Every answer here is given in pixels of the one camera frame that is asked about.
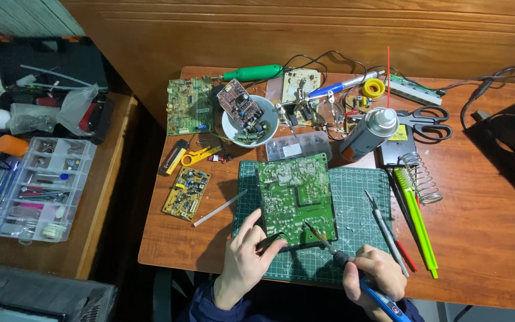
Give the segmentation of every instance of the cutting mat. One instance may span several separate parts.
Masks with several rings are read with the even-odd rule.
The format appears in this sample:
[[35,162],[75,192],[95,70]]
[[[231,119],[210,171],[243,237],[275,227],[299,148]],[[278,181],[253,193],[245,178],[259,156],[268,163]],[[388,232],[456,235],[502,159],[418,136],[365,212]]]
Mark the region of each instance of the cutting mat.
[[[260,206],[258,179],[255,174],[257,163],[249,160],[240,162],[238,191],[247,189],[248,192],[237,202],[233,218],[233,236],[238,233],[244,218]],[[333,245],[350,256],[354,256],[356,250],[364,244],[390,253],[364,193],[367,190],[375,198],[383,218],[391,227],[387,173],[380,169],[338,167],[329,169],[329,177],[339,234],[339,240]],[[326,250],[313,247],[279,253],[263,277],[283,281],[301,280],[336,284],[341,283],[343,272],[333,265],[333,258]]]

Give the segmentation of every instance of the hand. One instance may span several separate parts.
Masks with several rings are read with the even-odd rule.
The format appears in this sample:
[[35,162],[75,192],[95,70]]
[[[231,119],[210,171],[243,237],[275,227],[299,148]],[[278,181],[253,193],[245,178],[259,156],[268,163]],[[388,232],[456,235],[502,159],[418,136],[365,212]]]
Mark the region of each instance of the hand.
[[385,312],[361,291],[359,269],[373,275],[383,293],[392,301],[398,301],[404,297],[404,287],[406,286],[406,277],[403,275],[401,267],[389,254],[375,247],[363,245],[355,253],[355,258],[349,258],[343,273],[343,287],[347,297],[353,303],[361,306],[369,318],[376,321],[390,321]]
[[260,216],[261,209],[247,216],[236,237],[226,243],[224,272],[214,282],[214,304],[220,309],[231,309],[249,292],[261,280],[279,250],[287,245],[285,239],[278,239],[262,256],[256,254],[256,245],[267,237],[260,226],[254,226]]

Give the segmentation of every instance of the wooden desk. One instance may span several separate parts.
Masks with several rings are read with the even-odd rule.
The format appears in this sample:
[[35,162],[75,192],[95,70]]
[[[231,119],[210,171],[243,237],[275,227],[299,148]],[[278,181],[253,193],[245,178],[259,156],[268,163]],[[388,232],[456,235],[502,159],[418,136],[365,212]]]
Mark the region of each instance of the wooden desk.
[[125,140],[132,140],[137,101],[110,93],[114,102],[111,128],[97,147],[75,221],[65,242],[33,242],[23,246],[15,238],[0,237],[0,264],[60,277],[89,278],[99,236],[121,167]]
[[[216,76],[229,69],[185,67],[181,77]],[[350,78],[350,75],[329,74],[327,84]],[[418,82],[434,88],[454,80],[417,78]],[[265,85],[258,86],[265,90]],[[418,255],[418,248],[392,198],[394,229],[418,266],[411,274],[406,296],[454,303],[498,306],[515,309],[515,189],[499,176],[495,167],[476,149],[462,132],[460,109],[476,86],[464,85],[451,89],[442,98],[443,107],[451,114],[447,124],[454,134],[439,144],[420,144],[417,149],[437,182],[444,200],[422,208],[434,253],[438,261],[438,280],[433,280]],[[482,109],[497,112],[515,103],[515,84],[501,89],[490,89],[473,103],[470,112]],[[415,109],[418,104],[391,97],[395,109]],[[299,128],[297,132],[313,131]],[[279,127],[276,136],[290,135],[287,128]],[[189,140],[190,150],[198,135],[169,136],[163,157],[179,139]],[[330,166],[344,165],[345,161],[333,147]],[[254,150],[226,146],[225,150],[236,158],[222,165],[218,162],[198,162],[195,167],[212,174],[205,198],[198,209],[198,217],[222,205],[237,194],[240,160],[265,160],[264,148]],[[372,155],[351,166],[375,167]],[[225,241],[232,231],[235,205],[224,209],[199,227],[161,213],[170,186],[178,171],[169,177],[158,176],[152,192],[139,262],[162,267],[221,273]]]

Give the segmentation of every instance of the person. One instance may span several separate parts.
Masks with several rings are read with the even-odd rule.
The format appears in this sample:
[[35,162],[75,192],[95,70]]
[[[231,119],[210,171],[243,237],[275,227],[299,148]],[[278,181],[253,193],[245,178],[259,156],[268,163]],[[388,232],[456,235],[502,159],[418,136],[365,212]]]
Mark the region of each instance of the person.
[[[261,281],[271,261],[287,244],[287,241],[278,239],[262,256],[256,254],[256,245],[266,238],[261,227],[255,225],[260,216],[261,209],[255,210],[244,220],[236,237],[228,240],[223,273],[214,282],[196,289],[192,302],[177,321],[312,321],[321,318],[335,321],[391,321],[359,288],[361,269],[375,277],[380,289],[397,302],[411,321],[424,322],[416,307],[404,298],[406,277],[400,266],[389,254],[369,245],[362,246],[345,266],[343,287],[346,296],[342,295],[342,290],[316,288],[312,291],[309,286],[270,282],[276,285],[265,292],[261,290],[261,294],[250,300],[242,299],[252,293],[250,290]],[[288,286],[301,289],[292,292]]]

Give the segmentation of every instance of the component storage box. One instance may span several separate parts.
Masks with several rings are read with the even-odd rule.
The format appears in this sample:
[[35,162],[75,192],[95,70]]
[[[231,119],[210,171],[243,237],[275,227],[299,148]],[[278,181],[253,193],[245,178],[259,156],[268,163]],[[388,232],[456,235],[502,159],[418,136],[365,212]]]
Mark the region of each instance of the component storage box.
[[0,207],[0,236],[66,241],[97,146],[34,137]]
[[293,135],[274,137],[266,143],[266,152],[268,161],[318,153],[325,153],[327,160],[333,157],[329,137],[321,131],[297,134],[297,138]]

